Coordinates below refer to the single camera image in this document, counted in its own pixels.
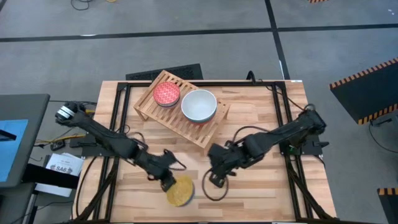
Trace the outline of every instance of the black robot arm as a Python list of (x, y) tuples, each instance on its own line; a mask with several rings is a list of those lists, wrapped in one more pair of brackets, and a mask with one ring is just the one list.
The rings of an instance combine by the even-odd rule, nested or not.
[(55, 117), (58, 124), (79, 127), (89, 132), (99, 145), (114, 152), (115, 156), (132, 160), (134, 165), (147, 172), (148, 180), (160, 180), (164, 192), (175, 184), (173, 173), (169, 169), (170, 165), (177, 162), (172, 152), (165, 149), (161, 156), (149, 154), (148, 146), (144, 142), (105, 128), (85, 113), (83, 105), (75, 102), (66, 102)]
[(209, 180), (223, 187), (227, 175), (236, 175), (232, 170), (247, 168), (261, 161), (272, 146), (288, 141), (299, 147), (309, 134), (321, 134), (326, 127), (315, 110), (305, 110), (298, 118), (268, 133), (259, 132), (236, 141), (227, 141), (225, 147), (213, 144), (208, 152), (211, 162)]

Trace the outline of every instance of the gray carpet floor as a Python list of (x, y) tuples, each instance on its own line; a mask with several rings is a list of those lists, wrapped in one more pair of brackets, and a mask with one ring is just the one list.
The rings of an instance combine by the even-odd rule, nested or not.
[[(271, 0), (278, 27), (398, 23), (396, 0)], [(94, 0), (87, 11), (70, 1), (8, 0), (0, 12), (0, 38), (118, 34), (195, 29), (270, 28), (263, 0)], [(358, 126), (328, 84), (397, 57), (398, 29), (281, 32), (291, 79), (303, 80), (328, 128), (321, 136), (326, 172), (338, 216), (387, 223), (376, 189), (398, 186), (398, 154), (383, 151), (367, 126)], [(200, 63), (205, 79), (282, 79), (272, 33), (173, 37), (0, 42), (0, 94), (49, 93), (52, 100), (96, 101), (102, 80), (125, 74)], [(51, 103), (40, 139), (65, 131), (54, 123), (60, 103)], [(397, 149), (397, 127), (374, 129)], [(63, 149), (79, 155), (79, 149)], [(51, 154), (34, 148), (33, 158)], [(49, 196), (48, 201), (57, 199)], [(38, 212), (35, 223), (68, 220), (69, 206)]]

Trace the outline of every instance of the wooden table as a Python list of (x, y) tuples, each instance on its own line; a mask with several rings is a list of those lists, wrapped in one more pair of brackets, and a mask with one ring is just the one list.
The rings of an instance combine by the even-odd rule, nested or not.
[[(95, 120), (106, 127), (109, 127), (111, 121), (117, 83), (103, 82), (99, 94)], [(292, 81), (285, 83), (289, 98), (300, 106), (305, 106), (307, 98), (303, 83)], [(238, 169), (236, 171), (238, 175), (229, 178), (229, 192), (226, 198), (220, 202), (212, 202), (204, 196), (200, 184), (203, 174), (210, 168), (208, 158), (203, 156), (203, 149), (189, 143), (153, 120), (143, 122), (132, 107), (146, 88), (132, 88), (126, 120), (126, 124), (131, 127), (130, 133), (141, 132), (145, 136), (151, 153), (161, 154), (165, 148), (174, 152), (175, 156), (188, 167), (186, 171), (175, 171), (174, 176), (189, 175), (195, 184), (195, 197), (190, 204), (184, 207), (173, 207), (167, 203), (166, 194), (160, 189), (159, 182), (148, 181), (147, 174), (142, 169), (121, 161), (113, 202), (112, 222), (295, 220), (285, 161), (280, 155), (278, 146), (274, 146), (256, 165), (246, 170)], [(227, 139), (231, 139), (234, 132), (244, 125), (256, 125), (266, 129), (278, 127), (272, 92), (267, 88), (263, 86), (215, 86), (204, 89), (231, 103), (224, 125), (215, 137), (215, 142), (218, 144), (224, 144)], [(119, 128), (118, 122), (121, 118), (123, 99), (122, 93), (115, 129)], [(284, 112), (281, 96), (279, 101), (281, 110)], [(300, 110), (294, 105), (291, 105), (291, 110), (295, 119)], [(256, 130), (253, 129), (245, 129), (239, 133), (238, 138), (255, 132)], [(91, 160), (92, 158), (86, 159), (82, 174), (86, 172)], [(80, 212), (88, 205), (97, 191), (102, 160), (100, 157), (95, 160), (83, 183), (79, 201)], [(335, 208), (323, 164), (313, 156), (302, 156), (302, 161), (309, 191), (327, 213), (335, 216)], [(224, 189), (217, 189), (209, 181), (206, 183), (206, 189), (214, 197), (220, 196), (224, 191)], [(299, 189), (297, 192), (301, 214), (304, 217), (305, 207), (302, 194)], [(106, 192), (101, 204), (100, 218), (104, 217), (107, 198), (108, 193)]]

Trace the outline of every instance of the wooden slat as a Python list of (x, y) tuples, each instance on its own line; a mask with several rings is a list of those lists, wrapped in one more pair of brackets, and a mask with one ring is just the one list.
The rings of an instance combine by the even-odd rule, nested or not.
[[(156, 85), (162, 82), (173, 82), (180, 87), (180, 101), (174, 109), (163, 108), (154, 102), (152, 97), (153, 90)], [(144, 95), (142, 95), (140, 100), (134, 105), (134, 108), (204, 149), (207, 147), (211, 139), (210, 133), (215, 133), (215, 130), (221, 124), (221, 120), (226, 116), (225, 111), (229, 108), (228, 104), (225, 104), (222, 100), (218, 100), (219, 107), (217, 108), (215, 116), (208, 122), (208, 124), (205, 125), (204, 128), (201, 129), (199, 133), (197, 133), (196, 130), (198, 129), (197, 126), (199, 126), (199, 124), (192, 124), (184, 117), (180, 109), (180, 104), (187, 93), (192, 90), (197, 90), (198, 87), (169, 72), (162, 71), (148, 89), (149, 91), (144, 92)]]

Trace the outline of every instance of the red bowl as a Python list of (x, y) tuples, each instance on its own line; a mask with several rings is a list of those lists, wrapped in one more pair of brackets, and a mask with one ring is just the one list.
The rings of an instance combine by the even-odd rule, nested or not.
[(172, 82), (163, 82), (155, 87), (153, 96), (159, 106), (171, 108), (180, 99), (180, 88)]

